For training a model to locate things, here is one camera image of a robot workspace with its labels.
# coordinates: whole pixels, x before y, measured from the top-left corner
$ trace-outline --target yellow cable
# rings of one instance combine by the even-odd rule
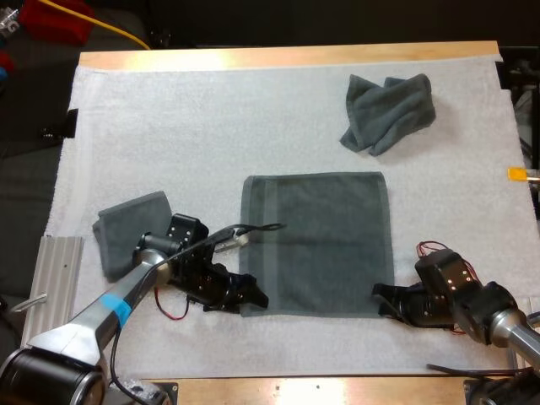
[[[40,3],[43,3],[43,4],[46,4],[47,6],[49,7],[53,7],[55,8],[56,10],[60,10],[60,11],[63,11],[64,13],[68,13],[68,14],[71,14],[72,16],[75,16],[77,18],[80,18],[80,19],[84,19],[86,21],[89,21],[90,23],[92,24],[96,24],[100,27],[103,27],[105,29],[108,29],[108,30],[111,30],[111,31],[114,31],[116,32],[117,34],[120,34],[120,35],[124,35],[126,36],[127,38],[129,38],[130,40],[132,41],[135,41],[137,42],[140,46],[142,46],[144,49],[150,49],[150,47],[148,45],[146,45],[144,42],[142,42],[141,40],[139,40],[135,35],[132,35],[130,34],[129,32],[126,32],[124,30],[120,30],[119,28],[117,27],[113,27],[112,25],[108,25],[107,23],[104,23],[102,21],[99,21],[98,19],[93,19],[92,17],[89,17],[88,15],[84,15],[84,14],[81,14],[81,13],[77,13],[76,11],[73,11],[69,8],[65,8],[59,4],[56,4],[56,3],[53,3],[49,0],[39,0]]]

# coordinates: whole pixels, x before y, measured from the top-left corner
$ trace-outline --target silver arm segment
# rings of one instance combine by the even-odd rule
[[[540,334],[527,323],[525,314],[517,309],[500,312],[489,330],[491,342],[499,348],[512,348],[535,370],[540,370]]]
[[[87,306],[70,322],[28,341],[33,348],[67,356],[81,363],[97,366],[101,353],[114,337],[118,327],[131,311],[156,285],[158,275],[170,276],[168,264],[149,273],[150,268],[163,261],[165,255],[153,249],[141,251],[140,264],[106,293]]]

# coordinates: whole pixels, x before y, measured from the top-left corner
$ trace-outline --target crumpled gray towel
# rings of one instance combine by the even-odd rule
[[[384,87],[351,74],[347,92],[349,129],[341,144],[354,152],[371,147],[378,156],[435,120],[431,83],[425,74],[386,78]]]
[[[115,282],[133,269],[132,254],[141,235],[165,235],[172,213],[165,193],[153,192],[104,209],[99,216],[92,228],[101,267],[107,280]]]

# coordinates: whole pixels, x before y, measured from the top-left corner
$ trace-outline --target table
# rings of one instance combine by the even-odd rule
[[[192,71],[358,62],[422,61],[498,54],[495,41],[307,46],[258,49],[85,52],[79,65],[130,71]],[[179,403],[462,405],[457,377],[322,377],[163,380],[179,386]]]

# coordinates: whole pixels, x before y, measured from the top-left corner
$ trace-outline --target red fabric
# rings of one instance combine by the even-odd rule
[[[6,52],[0,52],[0,68],[6,69],[8,73],[15,69],[14,63]]]
[[[81,14],[94,17],[94,10],[82,0],[52,0],[54,3]],[[37,40],[84,45],[92,24],[83,19],[56,10],[38,0],[26,0],[20,11],[19,22]]]

